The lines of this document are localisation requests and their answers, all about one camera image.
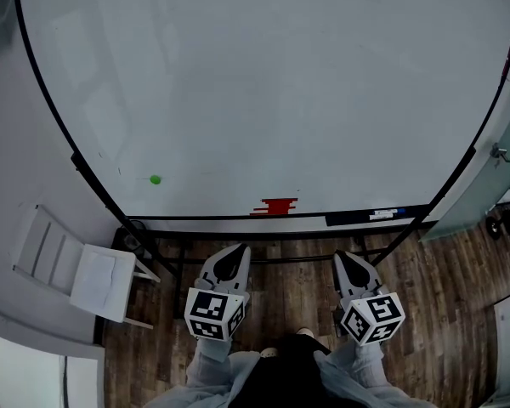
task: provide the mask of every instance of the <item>chair backrest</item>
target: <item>chair backrest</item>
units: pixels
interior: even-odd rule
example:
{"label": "chair backrest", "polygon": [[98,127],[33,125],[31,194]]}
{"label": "chair backrest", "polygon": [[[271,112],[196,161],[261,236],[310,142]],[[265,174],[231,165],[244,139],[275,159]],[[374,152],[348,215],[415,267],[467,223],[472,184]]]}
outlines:
{"label": "chair backrest", "polygon": [[70,296],[83,244],[42,206],[36,206],[14,271]]}

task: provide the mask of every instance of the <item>door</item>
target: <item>door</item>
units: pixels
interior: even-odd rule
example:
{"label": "door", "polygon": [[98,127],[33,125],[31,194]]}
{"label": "door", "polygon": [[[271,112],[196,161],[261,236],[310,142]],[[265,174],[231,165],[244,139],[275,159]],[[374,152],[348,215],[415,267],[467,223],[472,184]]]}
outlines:
{"label": "door", "polygon": [[506,150],[506,154],[495,158],[490,155],[490,149],[487,150],[488,160],[478,176],[451,209],[422,238],[423,241],[472,228],[510,188],[510,123],[497,145]]}

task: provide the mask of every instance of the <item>wooden floor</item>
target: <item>wooden floor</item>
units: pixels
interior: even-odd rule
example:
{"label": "wooden floor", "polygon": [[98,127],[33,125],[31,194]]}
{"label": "wooden floor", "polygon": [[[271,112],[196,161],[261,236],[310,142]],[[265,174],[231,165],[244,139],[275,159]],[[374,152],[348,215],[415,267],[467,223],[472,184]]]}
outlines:
{"label": "wooden floor", "polygon": [[[399,294],[407,319],[382,345],[388,380],[408,394],[441,408],[475,407],[493,390],[496,324],[492,305],[510,294],[510,239],[493,241],[483,228],[420,243],[412,234],[377,267]],[[365,238],[369,249],[385,247],[394,235]],[[228,242],[192,242],[187,258],[207,258]],[[254,258],[357,251],[352,239],[250,243]],[[161,250],[177,257],[179,244]],[[182,305],[200,266],[185,266]],[[195,339],[182,320],[173,320],[173,279],[160,270],[155,287],[136,280],[129,317],[155,325],[153,331],[108,322],[105,327],[105,406],[139,407],[175,384],[184,383]],[[252,265],[251,308],[235,334],[234,350],[260,350],[301,326],[313,329],[329,348],[337,339],[332,310],[330,262]]]}

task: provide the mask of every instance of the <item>shoe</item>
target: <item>shoe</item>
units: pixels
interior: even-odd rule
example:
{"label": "shoe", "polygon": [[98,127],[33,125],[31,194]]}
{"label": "shoe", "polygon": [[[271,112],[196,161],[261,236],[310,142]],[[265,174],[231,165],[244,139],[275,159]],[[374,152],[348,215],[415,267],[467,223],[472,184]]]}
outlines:
{"label": "shoe", "polygon": [[297,331],[297,334],[299,336],[308,336],[308,337],[312,337],[312,338],[315,338],[314,337],[314,333],[308,329],[308,328],[300,328],[298,331]]}
{"label": "shoe", "polygon": [[275,358],[278,356],[278,349],[276,348],[266,348],[263,352],[261,352],[261,358]]}

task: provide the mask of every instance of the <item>white chair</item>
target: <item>white chair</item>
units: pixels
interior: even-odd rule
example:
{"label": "white chair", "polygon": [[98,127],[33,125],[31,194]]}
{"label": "white chair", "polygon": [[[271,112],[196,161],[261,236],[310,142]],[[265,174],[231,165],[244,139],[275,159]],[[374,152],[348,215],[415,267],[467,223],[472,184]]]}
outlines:
{"label": "white chair", "polygon": [[83,245],[42,206],[31,213],[25,230],[14,265],[16,273],[66,295],[72,305],[89,313],[153,328],[126,316],[134,276],[161,282],[132,252]]}

